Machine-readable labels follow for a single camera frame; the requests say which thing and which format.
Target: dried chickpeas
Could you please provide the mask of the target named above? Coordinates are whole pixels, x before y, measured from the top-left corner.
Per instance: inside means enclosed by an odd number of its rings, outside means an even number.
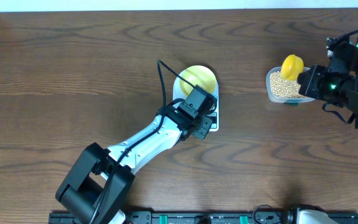
[[[275,96],[289,97],[289,98],[304,98],[299,94],[299,88],[301,85],[296,81],[287,81],[281,78],[281,72],[276,71],[270,75],[270,86]]]

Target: wooden table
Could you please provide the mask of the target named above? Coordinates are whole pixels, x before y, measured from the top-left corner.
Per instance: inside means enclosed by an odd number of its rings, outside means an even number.
[[[127,204],[253,210],[310,203],[358,212],[358,130],[320,101],[271,103],[267,72],[289,54],[326,65],[326,37],[358,9],[0,13],[0,223],[45,223],[82,150],[120,142],[162,105],[156,59],[209,65],[220,130],[158,155]],[[168,96],[174,77],[165,72]]]

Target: black cable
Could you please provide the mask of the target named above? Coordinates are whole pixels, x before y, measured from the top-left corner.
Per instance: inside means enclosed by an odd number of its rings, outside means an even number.
[[[325,103],[323,105],[323,111],[335,114],[341,121],[343,121],[346,124],[351,124],[354,121],[354,119],[356,118],[356,114],[352,113],[350,118],[346,121],[345,118],[338,111],[326,110],[326,107],[329,106],[329,105],[334,105],[334,106],[337,106],[337,107],[340,107],[340,108],[343,108],[343,106],[338,104],[338,103],[335,103],[335,102],[327,102],[327,103]]]
[[[255,218],[255,213],[256,211],[260,208],[260,207],[269,207],[274,213],[276,213],[276,215],[278,216],[278,218],[280,219],[280,222],[276,222],[274,224],[279,224],[281,223],[281,215],[279,215],[273,207],[271,207],[270,205],[259,205],[258,207],[255,208],[255,210],[252,212],[252,219],[254,222],[256,222],[257,224],[262,224],[261,222],[259,222],[256,218]]]
[[[352,31],[352,32],[350,32],[350,33],[348,33],[348,34],[344,34],[344,35],[342,35],[342,36],[339,36],[339,37],[335,38],[335,43],[339,44],[339,43],[341,43],[343,40],[346,40],[346,39],[347,39],[348,37],[350,37],[351,35],[354,35],[354,34],[357,34],[357,33],[358,33],[358,29],[355,30],[355,31]]]
[[[89,224],[93,224],[93,222],[95,221],[96,217],[98,216],[99,213],[99,209],[101,204],[103,203],[103,200],[106,196],[106,189],[110,186],[111,183],[111,179],[113,177],[113,175],[116,173],[116,170],[118,169],[118,165],[121,163],[121,161],[124,159],[124,157],[126,155],[128,155],[128,153],[135,148],[139,143],[141,143],[142,141],[146,140],[147,138],[149,138],[150,136],[152,136],[153,134],[155,134],[156,132],[158,132],[163,124],[164,121],[164,117],[165,117],[165,111],[167,109],[167,96],[165,94],[165,85],[164,85],[164,79],[162,76],[162,72],[161,72],[161,67],[160,67],[160,63],[162,65],[164,65],[165,68],[167,68],[169,71],[171,71],[172,73],[176,74],[171,68],[169,68],[167,65],[165,65],[161,60],[157,60],[157,68],[158,68],[158,74],[160,75],[160,81],[161,81],[161,87],[162,87],[162,101],[163,101],[163,106],[162,106],[162,115],[161,115],[161,121],[160,124],[158,125],[158,127],[153,130],[152,132],[148,133],[148,135],[144,136],[143,138],[141,138],[140,140],[138,140],[137,142],[135,142],[134,144],[132,144],[131,146],[129,146],[128,148],[126,148],[124,150],[124,152],[121,154],[121,156],[119,157],[119,159],[117,160],[117,162],[114,164],[113,168],[111,169],[111,172],[109,174],[109,177],[107,178],[107,181],[104,185],[104,188],[101,192],[100,195],[100,200],[99,202],[96,204],[96,208],[92,214],[91,220],[89,221]]]
[[[173,105],[175,105],[175,104],[177,104],[177,103],[180,103],[180,102],[182,102],[182,101],[184,101],[185,99],[182,99],[182,98],[176,98],[176,99],[174,99],[171,103],[169,103],[167,106],[173,106]]]
[[[214,111],[216,110],[216,108],[218,107],[218,99],[215,98],[215,96],[213,97],[214,99],[214,108],[210,109],[208,114],[214,113]]]
[[[158,60],[157,63],[161,63],[166,69],[168,69],[168,71],[172,72],[176,77],[180,78],[181,80],[183,80],[185,83],[189,84],[191,87],[196,88],[193,84],[191,84],[189,81],[185,80],[184,78],[182,78],[179,74],[177,74],[174,70],[172,70],[170,67],[168,67],[165,63],[163,63],[161,60]]]

